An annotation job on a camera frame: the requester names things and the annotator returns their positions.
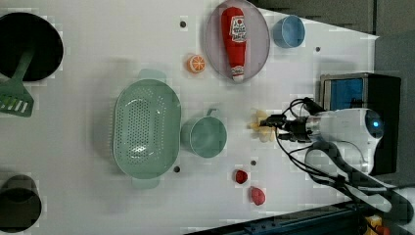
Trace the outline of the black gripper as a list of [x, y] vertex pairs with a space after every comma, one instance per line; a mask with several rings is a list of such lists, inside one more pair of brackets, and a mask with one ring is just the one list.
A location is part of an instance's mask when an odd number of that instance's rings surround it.
[[306, 130], [306, 118], [299, 117], [294, 120], [287, 120], [285, 115], [271, 115], [259, 122], [260, 126], [278, 127], [283, 133], [278, 134], [278, 139], [288, 140], [291, 142], [310, 143]]

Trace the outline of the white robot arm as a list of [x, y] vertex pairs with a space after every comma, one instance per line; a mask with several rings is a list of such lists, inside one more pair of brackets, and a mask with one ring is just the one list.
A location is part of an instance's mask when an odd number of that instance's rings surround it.
[[384, 137], [381, 117], [370, 109], [319, 110], [288, 119], [271, 115], [260, 126], [275, 129], [277, 140], [302, 142], [302, 161], [289, 151], [292, 163], [316, 183], [336, 189], [356, 204], [383, 212], [399, 227], [414, 229], [414, 187], [384, 183], [371, 175]]

